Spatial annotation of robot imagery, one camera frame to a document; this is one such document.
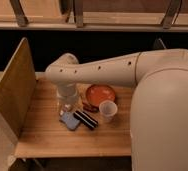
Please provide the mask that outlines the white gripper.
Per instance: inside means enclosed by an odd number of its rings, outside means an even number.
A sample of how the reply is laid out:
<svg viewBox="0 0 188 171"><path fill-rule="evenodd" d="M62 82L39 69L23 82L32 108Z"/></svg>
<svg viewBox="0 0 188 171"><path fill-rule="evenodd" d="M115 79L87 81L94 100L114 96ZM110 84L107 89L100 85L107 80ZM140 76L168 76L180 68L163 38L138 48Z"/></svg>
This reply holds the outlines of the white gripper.
<svg viewBox="0 0 188 171"><path fill-rule="evenodd" d="M78 99L79 94L75 83L57 86L57 105L60 115L72 111Z"/></svg>

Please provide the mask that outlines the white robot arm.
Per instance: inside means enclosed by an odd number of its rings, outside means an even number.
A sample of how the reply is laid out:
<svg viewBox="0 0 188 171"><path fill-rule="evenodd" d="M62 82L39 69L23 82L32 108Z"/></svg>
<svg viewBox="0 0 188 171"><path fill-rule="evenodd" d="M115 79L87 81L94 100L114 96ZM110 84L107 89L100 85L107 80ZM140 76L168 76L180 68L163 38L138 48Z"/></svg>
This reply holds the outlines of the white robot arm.
<svg viewBox="0 0 188 171"><path fill-rule="evenodd" d="M71 100L77 83L133 87L132 171L188 171L188 50L138 52L80 64L64 54L45 70L57 96Z"/></svg>

